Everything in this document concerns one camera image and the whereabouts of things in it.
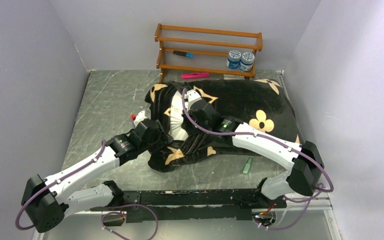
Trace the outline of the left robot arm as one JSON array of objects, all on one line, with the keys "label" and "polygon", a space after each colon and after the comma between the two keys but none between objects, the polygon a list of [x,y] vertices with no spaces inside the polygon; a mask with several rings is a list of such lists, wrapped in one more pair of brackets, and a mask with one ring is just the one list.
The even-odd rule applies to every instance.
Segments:
[{"label": "left robot arm", "polygon": [[63,219],[85,209],[119,209],[124,192],[114,181],[108,180],[86,190],[80,190],[80,187],[135,160],[143,152],[159,151],[172,141],[159,120],[146,118],[129,132],[103,140],[95,153],[73,166],[44,178],[38,174],[30,177],[23,192],[21,210],[16,216],[16,228],[35,228],[39,233],[45,233]]}]

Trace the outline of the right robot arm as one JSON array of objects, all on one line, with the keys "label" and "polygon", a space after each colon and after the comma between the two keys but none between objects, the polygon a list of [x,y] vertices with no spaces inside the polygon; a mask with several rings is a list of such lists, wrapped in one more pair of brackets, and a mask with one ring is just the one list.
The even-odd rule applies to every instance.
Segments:
[{"label": "right robot arm", "polygon": [[286,194],[297,193],[311,200],[315,193],[332,191],[320,182],[321,176],[329,184],[332,181],[314,143],[306,141],[300,145],[260,131],[239,118],[222,116],[198,95],[182,96],[181,104],[184,128],[191,135],[204,134],[212,142],[251,151],[285,169],[281,174],[261,180],[254,195],[258,206],[266,208]]}]

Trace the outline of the black pillowcase with beige flowers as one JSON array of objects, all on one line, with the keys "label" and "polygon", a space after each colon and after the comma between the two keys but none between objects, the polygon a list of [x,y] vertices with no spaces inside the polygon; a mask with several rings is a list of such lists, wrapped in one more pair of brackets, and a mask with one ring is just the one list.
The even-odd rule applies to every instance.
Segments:
[{"label": "black pillowcase with beige flowers", "polygon": [[[150,105],[150,118],[160,121],[167,132],[170,120],[165,112],[170,109],[173,95],[179,92],[175,85],[173,81],[156,83],[144,99]],[[304,142],[295,111],[285,91],[274,79],[206,79],[180,82],[179,86],[197,91],[223,116],[241,119],[257,130],[282,140],[299,144]],[[249,150],[211,141],[202,133],[188,133],[186,140],[173,140],[168,147],[152,153],[148,165],[153,170],[166,173],[177,166],[195,164],[212,155],[253,154]]]}]

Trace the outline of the white pillow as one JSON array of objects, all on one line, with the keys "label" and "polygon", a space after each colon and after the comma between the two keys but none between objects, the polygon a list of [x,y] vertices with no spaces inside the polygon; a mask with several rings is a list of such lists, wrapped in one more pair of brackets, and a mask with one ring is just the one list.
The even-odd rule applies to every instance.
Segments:
[{"label": "white pillow", "polygon": [[176,91],[172,96],[170,108],[165,112],[169,116],[169,134],[175,141],[185,141],[188,133],[182,128],[184,117],[181,94]]}]

